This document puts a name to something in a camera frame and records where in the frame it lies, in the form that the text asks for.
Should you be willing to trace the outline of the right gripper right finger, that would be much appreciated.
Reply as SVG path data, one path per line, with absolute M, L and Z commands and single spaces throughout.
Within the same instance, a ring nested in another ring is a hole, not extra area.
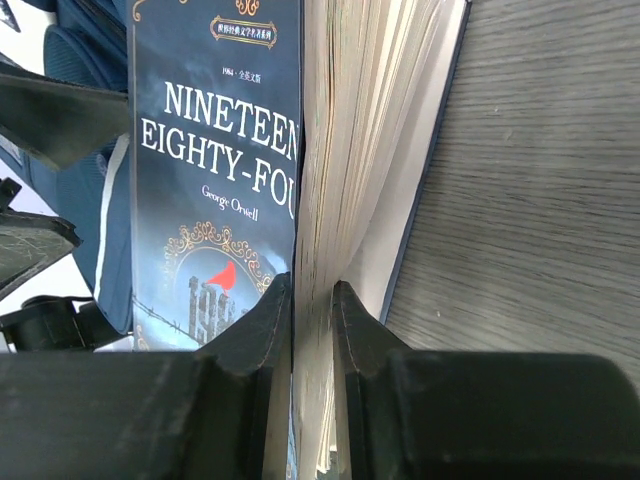
M 368 313 L 353 287 L 332 293 L 336 437 L 341 479 L 411 479 L 402 439 L 393 351 L 409 349 Z

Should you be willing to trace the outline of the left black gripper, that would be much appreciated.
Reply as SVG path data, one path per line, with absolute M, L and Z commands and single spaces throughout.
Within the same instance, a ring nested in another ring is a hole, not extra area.
M 70 254 L 82 240 L 69 221 L 15 211 L 22 189 L 1 180 L 1 299 Z M 89 297 L 40 295 L 1 316 L 1 333 L 17 352 L 94 351 L 125 338 Z

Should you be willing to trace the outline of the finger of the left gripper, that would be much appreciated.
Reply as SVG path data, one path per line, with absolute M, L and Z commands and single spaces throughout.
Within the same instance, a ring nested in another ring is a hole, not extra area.
M 129 130 L 128 95 L 52 79 L 1 60 L 1 158 L 59 171 Z

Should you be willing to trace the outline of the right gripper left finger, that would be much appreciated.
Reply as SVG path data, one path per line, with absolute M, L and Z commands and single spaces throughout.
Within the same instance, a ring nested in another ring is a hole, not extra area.
M 290 274 L 277 275 L 248 313 L 199 350 L 193 478 L 285 478 L 291 300 Z

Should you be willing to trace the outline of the navy blue student backpack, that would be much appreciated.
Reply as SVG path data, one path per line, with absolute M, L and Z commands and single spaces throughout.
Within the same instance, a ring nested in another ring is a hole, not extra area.
M 1 4 L 1 163 L 73 225 L 79 273 L 123 335 L 133 324 L 126 6 Z

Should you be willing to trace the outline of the blue Nineteen Eighty-Four book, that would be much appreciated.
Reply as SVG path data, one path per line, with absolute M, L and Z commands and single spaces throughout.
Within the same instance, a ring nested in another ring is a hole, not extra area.
M 292 462 L 335 448 L 329 299 L 383 319 L 466 1 L 132 1 L 133 335 L 219 338 L 292 278 Z

